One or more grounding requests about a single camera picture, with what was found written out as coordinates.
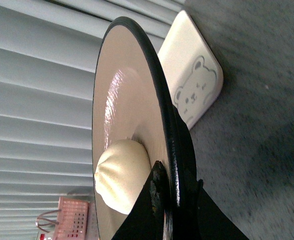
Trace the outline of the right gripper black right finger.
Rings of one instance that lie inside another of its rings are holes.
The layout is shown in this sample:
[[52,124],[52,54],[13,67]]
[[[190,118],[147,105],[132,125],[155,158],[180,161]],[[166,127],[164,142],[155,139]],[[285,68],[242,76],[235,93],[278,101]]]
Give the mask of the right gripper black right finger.
[[174,240],[247,240],[248,237],[219,209],[191,172],[183,177],[184,202],[174,208]]

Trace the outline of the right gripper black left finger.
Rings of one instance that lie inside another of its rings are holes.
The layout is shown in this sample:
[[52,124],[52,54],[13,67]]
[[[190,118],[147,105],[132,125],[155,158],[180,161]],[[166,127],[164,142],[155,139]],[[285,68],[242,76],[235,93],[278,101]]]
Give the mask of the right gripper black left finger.
[[131,212],[114,240],[161,240],[167,210],[167,173],[156,161]]

